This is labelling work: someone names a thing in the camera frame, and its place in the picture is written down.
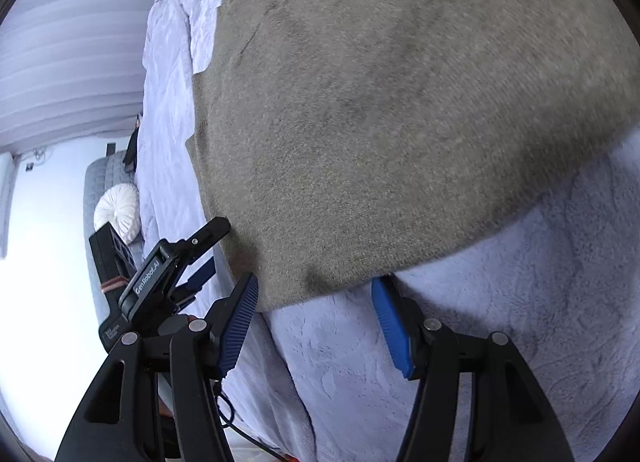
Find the taupe knit sweater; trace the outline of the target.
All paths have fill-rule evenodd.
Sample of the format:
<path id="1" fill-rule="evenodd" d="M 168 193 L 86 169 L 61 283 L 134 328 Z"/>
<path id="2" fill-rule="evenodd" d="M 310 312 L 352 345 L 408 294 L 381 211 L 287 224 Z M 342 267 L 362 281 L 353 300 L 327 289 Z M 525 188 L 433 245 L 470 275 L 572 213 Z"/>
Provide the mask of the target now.
<path id="1" fill-rule="evenodd" d="M 638 0 L 221 0 L 204 211 L 262 311 L 480 240 L 639 120 Z"/>

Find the round white cushion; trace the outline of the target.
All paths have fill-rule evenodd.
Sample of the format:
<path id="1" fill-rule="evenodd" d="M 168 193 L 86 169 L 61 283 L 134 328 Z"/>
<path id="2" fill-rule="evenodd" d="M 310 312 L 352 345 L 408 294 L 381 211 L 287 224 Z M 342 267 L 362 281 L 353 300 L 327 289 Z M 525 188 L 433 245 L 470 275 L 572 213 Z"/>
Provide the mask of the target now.
<path id="1" fill-rule="evenodd" d="M 141 231 L 140 199 L 133 183 L 119 183 L 99 199 L 93 213 L 96 231 L 109 223 L 120 239 L 130 245 Z"/>

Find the grey quilted sofa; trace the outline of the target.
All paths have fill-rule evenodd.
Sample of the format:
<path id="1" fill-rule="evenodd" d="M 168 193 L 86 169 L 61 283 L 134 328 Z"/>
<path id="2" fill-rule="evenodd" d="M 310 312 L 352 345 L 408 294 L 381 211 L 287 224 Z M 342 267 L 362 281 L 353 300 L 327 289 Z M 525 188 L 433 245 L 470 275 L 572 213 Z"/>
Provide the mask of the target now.
<path id="1" fill-rule="evenodd" d="M 98 323 L 101 323 L 108 316 L 108 305 L 105 296 L 101 292 L 100 280 L 96 272 L 89 237 L 94 234 L 94 210 L 103 194 L 114 185 L 134 183 L 134 174 L 127 173 L 125 170 L 125 165 L 122 162 L 124 157 L 125 152 L 119 151 L 110 156 L 102 157 L 102 159 L 97 159 L 88 166 L 85 174 L 84 197 L 82 198 L 84 201 L 84 238 L 90 289 Z"/>

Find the lavender plush bed blanket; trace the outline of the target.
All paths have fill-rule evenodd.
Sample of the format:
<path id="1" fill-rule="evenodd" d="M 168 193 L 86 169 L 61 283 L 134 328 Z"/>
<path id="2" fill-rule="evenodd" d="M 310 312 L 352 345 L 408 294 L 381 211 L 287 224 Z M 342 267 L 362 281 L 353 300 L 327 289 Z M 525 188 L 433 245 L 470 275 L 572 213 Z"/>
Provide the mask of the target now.
<path id="1" fill-rule="evenodd" d="M 226 382 L 304 461 L 589 461 L 639 387 L 631 0 L 155 0 L 149 244 L 231 232 Z"/>

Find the grey pleated curtain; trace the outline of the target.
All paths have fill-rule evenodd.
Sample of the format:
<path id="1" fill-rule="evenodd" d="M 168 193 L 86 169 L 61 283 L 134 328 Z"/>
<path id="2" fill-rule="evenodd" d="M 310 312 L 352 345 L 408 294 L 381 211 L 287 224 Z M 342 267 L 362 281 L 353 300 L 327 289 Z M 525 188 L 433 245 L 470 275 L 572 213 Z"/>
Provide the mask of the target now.
<path id="1" fill-rule="evenodd" d="M 129 133 L 154 0 L 16 0 L 1 23 L 1 148 Z"/>

